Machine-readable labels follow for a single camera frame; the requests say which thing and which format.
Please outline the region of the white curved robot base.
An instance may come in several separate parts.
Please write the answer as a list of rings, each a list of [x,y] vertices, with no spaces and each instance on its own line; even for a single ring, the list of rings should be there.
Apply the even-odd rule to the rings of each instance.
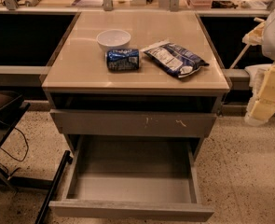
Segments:
[[[252,88],[254,85],[254,79],[259,70],[266,71],[271,67],[270,63],[249,65],[244,70],[249,74],[249,87]]]

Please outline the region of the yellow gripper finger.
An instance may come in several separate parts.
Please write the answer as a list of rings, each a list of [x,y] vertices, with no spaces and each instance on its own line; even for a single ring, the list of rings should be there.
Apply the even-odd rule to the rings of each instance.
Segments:
[[[254,18],[254,21],[257,22],[256,27],[242,38],[242,42],[246,45],[256,46],[262,44],[266,21],[260,18]]]
[[[252,92],[244,120],[252,126],[263,125],[275,114],[275,63],[257,72]]]

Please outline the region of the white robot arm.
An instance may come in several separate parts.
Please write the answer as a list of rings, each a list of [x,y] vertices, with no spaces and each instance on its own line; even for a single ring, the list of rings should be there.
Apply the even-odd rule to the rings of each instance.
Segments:
[[[253,96],[246,107],[245,122],[259,126],[275,114],[275,8],[265,21],[243,37],[242,42],[260,45],[262,54],[273,61],[267,70],[257,70],[253,81]]]

